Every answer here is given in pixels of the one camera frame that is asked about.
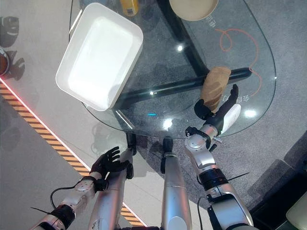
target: beige bowl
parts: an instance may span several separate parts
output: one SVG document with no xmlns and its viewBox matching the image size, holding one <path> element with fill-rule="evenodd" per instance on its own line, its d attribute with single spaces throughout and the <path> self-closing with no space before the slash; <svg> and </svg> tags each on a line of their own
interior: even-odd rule
<svg viewBox="0 0 307 230">
<path fill-rule="evenodd" d="M 198 21 L 214 11 L 218 0 L 169 0 L 169 3 L 178 17 L 187 21 Z"/>
</svg>

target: bottle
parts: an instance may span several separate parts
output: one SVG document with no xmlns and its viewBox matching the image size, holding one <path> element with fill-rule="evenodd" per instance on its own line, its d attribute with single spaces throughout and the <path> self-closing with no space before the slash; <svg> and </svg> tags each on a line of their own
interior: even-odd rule
<svg viewBox="0 0 307 230">
<path fill-rule="evenodd" d="M 120 4 L 123 8 L 124 14 L 132 17 L 139 11 L 138 0 L 120 0 Z"/>
</svg>

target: wire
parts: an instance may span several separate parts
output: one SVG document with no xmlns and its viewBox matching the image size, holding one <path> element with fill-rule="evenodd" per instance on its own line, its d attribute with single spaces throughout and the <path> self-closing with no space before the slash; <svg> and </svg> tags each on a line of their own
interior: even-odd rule
<svg viewBox="0 0 307 230">
<path fill-rule="evenodd" d="M 200 182 L 200 180 L 198 179 L 198 176 L 196 175 L 196 179 L 197 179 L 197 182 L 202 185 L 202 183 Z"/>
<path fill-rule="evenodd" d="M 198 199 L 198 202 L 197 202 L 197 211 L 198 211 L 198 217 L 199 217 L 199 219 L 200 219 L 201 230 L 202 230 L 202 221 L 201 221 L 201 212 L 200 212 L 200 201 L 201 201 L 202 198 L 206 199 L 204 196 L 201 196 L 201 197 Z"/>
<path fill-rule="evenodd" d="M 36 207 L 30 207 L 30 208 L 32 208 L 32 209 L 35 209 L 35 210 L 38 210 L 38 211 L 41 211 L 41 212 L 45 212 L 46 214 L 50 214 L 50 212 L 46 212 L 46 211 L 44 211 L 44 210 L 41 210 L 41 209 L 39 209 L 39 208 L 36 208 Z"/>
<path fill-rule="evenodd" d="M 71 13 L 70 13 L 70 17 L 69 17 L 69 28 L 68 28 L 68 31 L 70 31 L 70 29 L 71 29 L 72 5 L 73 5 L 73 0 L 71 0 Z M 69 42 L 70 40 L 71 40 L 71 34 L 68 32 L 68 42 Z"/>
<path fill-rule="evenodd" d="M 247 172 L 247 173 L 245 173 L 245 174 L 242 174 L 242 175 L 239 175 L 239 176 L 235 176 L 235 177 L 233 177 L 233 178 L 231 178 L 231 179 L 228 179 L 228 181 L 231 181 L 231 180 L 236 179 L 236 178 L 238 178 L 238 177 L 244 176 L 244 175 L 246 175 L 246 174 L 249 174 L 249 173 Z"/>
<path fill-rule="evenodd" d="M 57 188 L 55 190 L 52 191 L 52 193 L 50 194 L 50 202 L 51 202 L 51 205 L 54 209 L 56 209 L 57 207 L 54 205 L 53 203 L 53 194 L 58 191 L 58 190 L 66 190 L 66 189 L 73 189 L 78 183 L 80 183 L 80 181 L 78 181 L 74 186 L 72 187 L 63 187 L 63 188 Z"/>
<path fill-rule="evenodd" d="M 252 67 L 254 66 L 254 64 L 257 62 L 258 56 L 259 56 L 259 45 L 258 45 L 258 42 L 254 39 L 254 37 L 253 37 L 252 35 L 250 35 L 250 34 L 247 33 L 246 31 L 241 30 L 241 29 L 230 28 L 230 29 L 228 29 L 228 30 L 220 30 L 220 29 L 215 29 L 215 30 L 218 31 L 218 32 L 221 32 L 221 36 L 220 36 L 220 48 L 221 48 L 221 50 L 223 50 L 224 52 L 228 52 L 228 51 L 230 51 L 231 48 L 232 48 L 232 40 L 231 40 L 230 35 L 228 34 L 228 32 L 230 32 L 230 31 L 237 31 L 237 32 L 243 33 L 243 34 L 245 34 L 249 39 L 251 39 L 251 41 L 254 43 L 255 48 L 256 48 L 256 54 L 255 54 L 255 58 L 254 58 L 253 62 L 249 65 L 248 68 L 249 68 L 249 71 L 251 71 L 252 73 L 254 73 L 254 74 L 259 78 L 259 86 L 258 86 L 257 90 L 256 90 L 255 92 L 253 92 L 250 96 L 252 97 L 252 96 L 256 95 L 256 94 L 259 92 L 259 90 L 260 90 L 260 88 L 261 88 L 261 86 L 262 86 L 262 77 L 261 77 L 261 75 L 258 74 L 256 71 L 254 71 L 254 70 L 252 69 Z M 229 43 L 230 43 L 230 45 L 229 45 L 229 47 L 228 47 L 227 49 L 225 49 L 225 48 L 223 47 L 223 37 L 224 37 L 224 35 L 227 37 L 227 39 L 228 39 L 228 41 L 229 41 Z"/>
</svg>

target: hazard tape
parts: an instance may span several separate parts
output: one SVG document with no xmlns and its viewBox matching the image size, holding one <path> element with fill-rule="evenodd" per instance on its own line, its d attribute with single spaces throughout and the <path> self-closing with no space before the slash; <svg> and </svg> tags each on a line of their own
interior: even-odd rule
<svg viewBox="0 0 307 230">
<path fill-rule="evenodd" d="M 20 98 L 0 79 L 0 94 L 19 115 L 81 176 L 88 176 L 89 169 L 71 149 L 69 149 L 39 118 L 20 100 Z M 123 203 L 120 214 L 134 227 L 145 223 Z"/>
</svg>

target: red cable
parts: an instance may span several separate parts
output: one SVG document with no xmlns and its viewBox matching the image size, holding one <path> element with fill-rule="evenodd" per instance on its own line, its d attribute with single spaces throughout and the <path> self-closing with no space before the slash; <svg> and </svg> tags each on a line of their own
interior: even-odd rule
<svg viewBox="0 0 307 230">
<path fill-rule="evenodd" d="M 230 35 L 228 34 L 229 31 L 238 31 L 238 32 L 241 32 L 241 33 L 245 34 L 247 37 L 249 37 L 249 38 L 253 41 L 253 43 L 254 43 L 254 45 L 255 45 L 255 47 L 256 47 L 256 55 L 255 55 L 254 61 L 249 65 L 248 68 L 249 68 L 249 70 L 250 70 L 252 73 L 254 73 L 254 74 L 255 74 L 256 76 L 258 76 L 258 78 L 259 78 L 259 86 L 258 86 L 257 90 L 256 90 L 254 93 L 251 94 L 251 97 L 254 96 L 254 95 L 256 95 L 256 94 L 259 92 L 259 90 L 260 90 L 260 88 L 261 88 L 261 86 L 262 86 L 262 77 L 260 76 L 260 74 L 258 74 L 256 71 L 254 71 L 254 70 L 252 69 L 252 67 L 254 66 L 254 64 L 257 62 L 257 60 L 258 60 L 258 55 L 259 55 L 259 46 L 258 46 L 257 41 L 253 38 L 252 35 L 250 35 L 250 34 L 247 33 L 246 31 L 241 30 L 241 29 L 230 28 L 230 29 L 225 30 L 225 31 L 224 31 L 224 30 L 220 30 L 220 29 L 215 29 L 215 30 L 222 33 L 221 36 L 220 36 L 220 48 L 221 48 L 221 50 L 223 50 L 224 52 L 228 52 L 228 51 L 230 51 L 231 48 L 232 48 L 232 40 L 231 40 Z M 229 48 L 227 48 L 227 49 L 224 49 L 224 47 L 223 47 L 223 37 L 224 37 L 224 35 L 226 35 L 226 37 L 228 38 L 228 40 L 229 40 L 229 42 L 230 42 Z"/>
</svg>

